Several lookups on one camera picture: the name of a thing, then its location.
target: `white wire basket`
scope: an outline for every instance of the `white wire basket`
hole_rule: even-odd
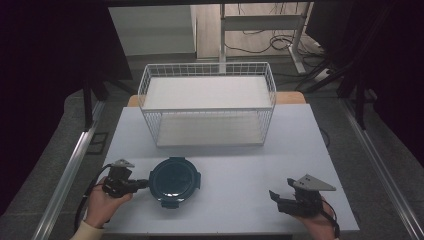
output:
[[[158,147],[263,145],[275,91],[268,63],[149,64],[138,101]]]

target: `container lid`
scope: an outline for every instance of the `container lid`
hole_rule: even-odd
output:
[[[175,209],[200,188],[200,173],[185,158],[171,157],[150,172],[149,188],[162,207]]]

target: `white wall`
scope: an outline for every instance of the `white wall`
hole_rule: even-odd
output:
[[[109,8],[126,56],[194,53],[190,6]]]

